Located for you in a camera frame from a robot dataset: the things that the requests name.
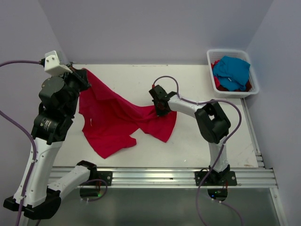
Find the crimson red t shirt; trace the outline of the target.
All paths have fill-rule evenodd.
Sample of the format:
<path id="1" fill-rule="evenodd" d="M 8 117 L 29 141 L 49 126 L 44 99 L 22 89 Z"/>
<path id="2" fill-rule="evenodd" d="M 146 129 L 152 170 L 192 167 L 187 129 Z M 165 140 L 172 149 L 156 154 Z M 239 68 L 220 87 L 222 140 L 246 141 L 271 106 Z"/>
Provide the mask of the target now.
<path id="1" fill-rule="evenodd" d="M 138 129 L 167 142 L 174 130 L 177 113 L 157 116 L 155 107 L 137 106 L 112 91 L 90 71 L 91 87 L 79 97 L 79 113 L 84 118 L 82 132 L 93 148 L 106 159 L 121 149 L 137 144 L 131 135 Z"/>

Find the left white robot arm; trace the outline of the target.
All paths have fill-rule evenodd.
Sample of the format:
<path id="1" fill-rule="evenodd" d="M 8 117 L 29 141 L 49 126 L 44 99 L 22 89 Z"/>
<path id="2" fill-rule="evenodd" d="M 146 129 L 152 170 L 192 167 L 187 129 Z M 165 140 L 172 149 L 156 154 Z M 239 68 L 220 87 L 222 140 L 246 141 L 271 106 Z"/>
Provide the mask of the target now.
<path id="1" fill-rule="evenodd" d="M 71 69 L 42 83 L 39 113 L 28 135 L 32 144 L 30 157 L 18 190 L 5 199 L 4 208 L 32 220 L 50 219 L 77 186 L 97 181 L 96 165 L 80 161 L 56 182 L 48 182 L 54 160 L 73 123 L 79 94 L 90 86 L 86 69 Z"/>

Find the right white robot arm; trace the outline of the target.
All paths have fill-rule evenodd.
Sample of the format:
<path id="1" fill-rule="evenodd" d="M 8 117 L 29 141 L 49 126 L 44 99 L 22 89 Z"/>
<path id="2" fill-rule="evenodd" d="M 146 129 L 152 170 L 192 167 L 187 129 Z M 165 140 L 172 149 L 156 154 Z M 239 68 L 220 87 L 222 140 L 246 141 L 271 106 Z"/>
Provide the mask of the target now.
<path id="1" fill-rule="evenodd" d="M 174 111 L 196 119 L 201 136 L 208 142 L 211 157 L 211 172 L 205 182 L 212 185 L 224 182 L 230 171 L 230 164 L 223 142 L 229 134 L 231 123 L 219 103 L 196 104 L 183 100 L 176 92 L 167 93 L 160 85 L 153 85 L 149 94 L 153 98 L 157 116 L 163 117 Z"/>

